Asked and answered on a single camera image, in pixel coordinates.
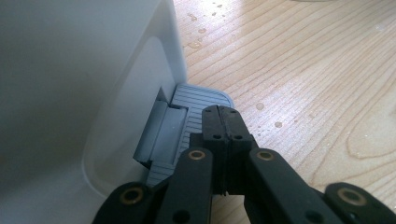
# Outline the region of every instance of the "wood grain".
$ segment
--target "wood grain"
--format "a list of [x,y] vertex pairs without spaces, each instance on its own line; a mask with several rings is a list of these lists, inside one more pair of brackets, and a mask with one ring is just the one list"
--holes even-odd
[[[175,0],[189,82],[227,92],[261,147],[314,188],[396,212],[396,1]],[[218,197],[213,223],[248,223]]]

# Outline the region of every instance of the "white surface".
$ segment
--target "white surface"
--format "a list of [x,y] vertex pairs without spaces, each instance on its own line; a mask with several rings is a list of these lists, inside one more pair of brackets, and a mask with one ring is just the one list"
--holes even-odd
[[2,1],[0,30],[0,223],[89,223],[185,82],[172,2]]

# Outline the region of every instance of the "light wood surface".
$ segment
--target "light wood surface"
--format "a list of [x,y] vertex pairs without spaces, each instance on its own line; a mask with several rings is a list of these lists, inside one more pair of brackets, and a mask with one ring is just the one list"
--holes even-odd
[[[174,2],[191,84],[227,92],[310,186],[396,212],[396,1]],[[243,198],[215,199],[212,223],[249,223]]]

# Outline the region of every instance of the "wooden table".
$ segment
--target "wooden table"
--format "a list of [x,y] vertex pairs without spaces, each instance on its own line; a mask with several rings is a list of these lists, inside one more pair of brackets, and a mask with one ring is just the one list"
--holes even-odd
[[[396,1],[175,0],[189,82],[227,92],[261,147],[312,187],[396,212]],[[212,223],[248,223],[218,197]]]

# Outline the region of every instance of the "water droplet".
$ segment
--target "water droplet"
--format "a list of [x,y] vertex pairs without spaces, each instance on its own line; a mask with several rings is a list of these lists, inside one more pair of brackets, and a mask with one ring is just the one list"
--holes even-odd
[[277,122],[275,122],[275,126],[277,128],[281,128],[283,126],[283,124],[282,124],[282,122],[277,121]]
[[376,29],[377,31],[379,31],[379,32],[383,32],[383,31],[385,31],[385,30],[387,29],[387,26],[385,26],[385,25],[382,24],[382,23],[379,23],[379,24],[377,24],[377,25],[375,26],[375,29]]
[[198,49],[198,48],[201,47],[201,44],[200,44],[199,42],[191,42],[191,43],[189,44],[189,46],[190,46],[190,48],[192,48],[192,49]]
[[256,104],[256,108],[258,110],[263,110],[264,109],[264,104],[263,103],[258,103],[258,104]]
[[198,33],[200,33],[200,34],[203,34],[204,32],[206,32],[206,29],[205,29],[205,28],[202,28],[202,29],[199,29],[199,30],[198,30]]
[[194,15],[192,15],[191,13],[187,14],[189,17],[191,17],[191,21],[196,21],[198,20]]

